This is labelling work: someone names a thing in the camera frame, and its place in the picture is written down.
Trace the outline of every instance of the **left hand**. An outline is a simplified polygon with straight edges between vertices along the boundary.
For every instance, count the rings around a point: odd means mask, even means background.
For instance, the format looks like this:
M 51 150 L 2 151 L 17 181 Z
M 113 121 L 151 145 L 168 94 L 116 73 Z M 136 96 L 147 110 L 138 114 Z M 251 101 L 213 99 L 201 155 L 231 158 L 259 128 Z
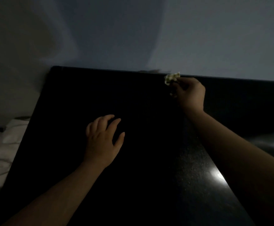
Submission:
M 121 133 L 113 145 L 112 138 L 121 119 L 112 121 L 107 128 L 108 120 L 112 118 L 114 115 L 106 115 L 88 124 L 86 129 L 88 142 L 84 162 L 96 163 L 105 168 L 115 159 L 124 143 L 125 133 Z

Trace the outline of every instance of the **finger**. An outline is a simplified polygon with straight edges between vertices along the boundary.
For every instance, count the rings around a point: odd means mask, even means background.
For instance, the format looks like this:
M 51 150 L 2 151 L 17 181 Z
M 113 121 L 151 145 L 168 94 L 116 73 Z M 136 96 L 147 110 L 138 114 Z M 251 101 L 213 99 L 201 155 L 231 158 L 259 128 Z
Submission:
M 107 128 L 107 134 L 108 134 L 108 138 L 112 139 L 114 136 L 114 133 L 117 129 L 117 125 L 119 124 L 119 122 L 121 121 L 120 118 L 112 121 L 112 123 L 109 125 L 109 127 Z
M 176 89 L 177 95 L 182 95 L 184 90 L 178 83 L 173 83 L 172 86 Z
M 185 77 L 179 77 L 177 78 L 179 82 L 186 83 L 188 85 L 195 85 L 197 83 L 200 83 L 197 79 L 195 78 L 185 78 Z
M 86 136 L 88 137 L 90 135 L 90 127 L 92 125 L 92 122 L 88 124 L 87 128 L 86 128 Z
M 124 132 L 121 133 L 114 144 L 114 148 L 116 149 L 117 153 L 119 152 L 121 146 L 124 144 L 124 135 Z
M 90 127 L 90 134 L 96 133 L 97 124 L 98 124 L 98 121 L 99 121 L 100 118 L 101 118 L 101 117 L 98 117 L 98 118 L 96 118 L 96 119 L 92 122 L 91 127 Z
M 97 124 L 97 132 L 103 132 L 107 129 L 108 121 L 115 117 L 114 115 L 106 115 L 99 119 Z

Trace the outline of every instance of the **black countertop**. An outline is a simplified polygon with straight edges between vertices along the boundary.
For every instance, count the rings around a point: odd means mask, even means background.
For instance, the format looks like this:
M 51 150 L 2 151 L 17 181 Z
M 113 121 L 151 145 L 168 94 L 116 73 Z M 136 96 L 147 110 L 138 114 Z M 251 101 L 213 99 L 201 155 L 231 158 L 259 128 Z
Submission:
M 274 82 L 198 77 L 205 111 L 243 137 L 274 132 Z M 81 162 L 86 125 L 126 132 L 69 225 L 253 225 L 169 96 L 164 75 L 53 67 L 0 192 L 0 224 Z

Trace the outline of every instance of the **wall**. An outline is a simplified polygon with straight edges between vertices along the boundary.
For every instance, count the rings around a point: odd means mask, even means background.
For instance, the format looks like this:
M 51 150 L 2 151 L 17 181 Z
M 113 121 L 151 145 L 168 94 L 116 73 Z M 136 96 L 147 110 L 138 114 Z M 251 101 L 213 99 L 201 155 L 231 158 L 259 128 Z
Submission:
M 0 0 L 0 126 L 52 65 L 274 80 L 274 0 Z

